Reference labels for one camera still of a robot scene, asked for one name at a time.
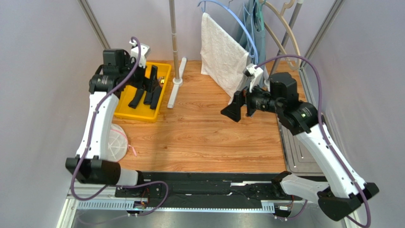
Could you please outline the black paper napkin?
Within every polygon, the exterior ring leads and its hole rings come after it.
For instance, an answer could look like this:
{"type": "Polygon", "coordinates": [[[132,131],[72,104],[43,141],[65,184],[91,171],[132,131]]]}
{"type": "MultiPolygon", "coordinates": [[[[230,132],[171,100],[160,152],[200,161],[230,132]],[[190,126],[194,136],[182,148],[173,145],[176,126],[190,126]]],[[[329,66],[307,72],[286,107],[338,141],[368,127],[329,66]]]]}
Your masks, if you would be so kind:
{"type": "Polygon", "coordinates": [[[128,104],[128,106],[131,107],[131,108],[133,108],[133,109],[136,109],[137,106],[139,105],[141,99],[142,99],[142,96],[143,96],[144,92],[145,92],[144,89],[141,89],[141,88],[137,89],[137,90],[136,90],[136,93],[135,93],[135,95],[134,95],[134,98],[133,98],[132,101],[128,104]]]}

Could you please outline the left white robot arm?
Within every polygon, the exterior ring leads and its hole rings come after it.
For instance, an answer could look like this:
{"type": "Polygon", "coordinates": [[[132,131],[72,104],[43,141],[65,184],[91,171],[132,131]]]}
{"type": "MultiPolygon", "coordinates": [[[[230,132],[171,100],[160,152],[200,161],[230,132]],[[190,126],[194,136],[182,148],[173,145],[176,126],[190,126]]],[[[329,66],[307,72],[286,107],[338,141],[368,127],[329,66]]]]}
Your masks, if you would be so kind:
{"type": "Polygon", "coordinates": [[[142,44],[130,52],[124,49],[103,51],[103,64],[89,80],[90,105],[82,142],[65,167],[73,180],[83,184],[135,186],[141,184],[140,171],[127,170],[108,160],[108,141],[112,119],[121,92],[126,86],[152,91],[153,79],[147,78],[146,57],[150,48],[142,44]]]}

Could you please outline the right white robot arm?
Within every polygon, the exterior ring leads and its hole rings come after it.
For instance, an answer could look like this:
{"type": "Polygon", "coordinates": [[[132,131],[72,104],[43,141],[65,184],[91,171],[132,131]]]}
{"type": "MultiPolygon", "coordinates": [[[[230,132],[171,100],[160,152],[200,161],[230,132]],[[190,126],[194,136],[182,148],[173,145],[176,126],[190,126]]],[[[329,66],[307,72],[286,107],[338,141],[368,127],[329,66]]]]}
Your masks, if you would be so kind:
{"type": "Polygon", "coordinates": [[[269,91],[258,85],[259,79],[261,76],[244,75],[221,114],[238,122],[243,106],[247,116],[257,110],[275,113],[280,124],[310,152],[326,178],[318,182],[284,171],[271,181],[276,197],[298,196],[318,204],[327,217],[339,221],[379,193],[377,185],[364,181],[338,151],[316,107],[299,99],[297,81],[289,73],[273,74],[269,91]]]}

